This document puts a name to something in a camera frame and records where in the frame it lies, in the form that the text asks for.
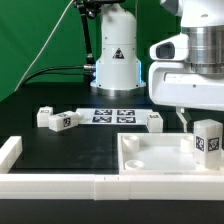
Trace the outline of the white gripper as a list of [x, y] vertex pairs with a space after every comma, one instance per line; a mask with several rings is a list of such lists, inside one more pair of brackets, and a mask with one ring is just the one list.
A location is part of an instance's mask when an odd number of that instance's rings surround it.
[[224, 111], [224, 74], [193, 73], [184, 62], [154, 62], [148, 74], [149, 96], [157, 105], [174, 106], [187, 132], [185, 108]]

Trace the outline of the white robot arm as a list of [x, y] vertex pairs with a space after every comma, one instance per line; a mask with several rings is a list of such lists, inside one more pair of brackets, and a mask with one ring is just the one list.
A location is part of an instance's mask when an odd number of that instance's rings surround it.
[[152, 45], [148, 81], [136, 57], [136, 20], [116, 2], [102, 7], [102, 53], [95, 91], [116, 96], [146, 87], [153, 103], [224, 111], [224, 0], [160, 0], [181, 18], [181, 32]]

